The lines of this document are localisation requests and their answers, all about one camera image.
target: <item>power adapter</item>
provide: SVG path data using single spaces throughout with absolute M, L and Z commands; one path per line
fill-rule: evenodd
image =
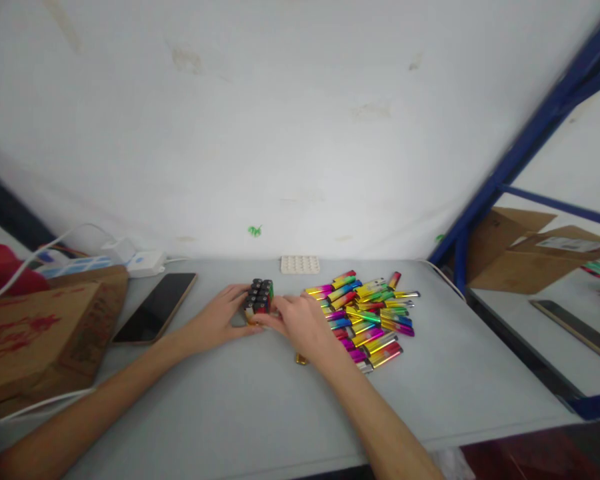
M 160 250 L 137 252 L 125 266 L 131 278 L 152 277 L 164 272 L 167 254 Z

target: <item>white wall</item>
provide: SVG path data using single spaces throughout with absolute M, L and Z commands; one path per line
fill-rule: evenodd
M 174 255 L 426 256 L 599 20 L 591 0 L 0 0 L 0 178 L 57 233 Z

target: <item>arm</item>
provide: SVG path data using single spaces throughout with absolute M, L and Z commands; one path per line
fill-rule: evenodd
M 318 303 L 305 293 L 276 297 L 273 303 L 282 319 L 256 315 L 254 320 L 288 337 L 324 376 L 360 437 L 376 478 L 442 479 L 426 450 L 332 334 Z
M 248 285 L 222 290 L 196 318 L 158 340 L 130 366 L 0 454 L 0 479 L 59 479 L 93 442 L 162 377 L 190 355 L 259 333 L 232 328 Z

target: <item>smartphone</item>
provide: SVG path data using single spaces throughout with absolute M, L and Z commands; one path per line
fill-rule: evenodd
M 195 283 L 195 273 L 168 273 L 133 312 L 111 341 L 147 345 L 162 336 Z

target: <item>hand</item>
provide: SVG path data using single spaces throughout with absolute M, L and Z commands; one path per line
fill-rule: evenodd
M 247 297 L 249 285 L 229 285 L 218 293 L 207 306 L 180 330 L 166 335 L 163 340 L 188 357 L 195 353 L 211 350 L 223 343 L 264 330 L 260 327 L 232 327 L 234 316 Z
M 300 297 L 275 297 L 273 309 L 277 309 L 282 318 L 258 313 L 253 320 L 282 333 L 296 352 L 318 368 L 328 363 L 332 355 L 346 354 L 344 346 L 329 328 L 320 304 L 306 292 Z

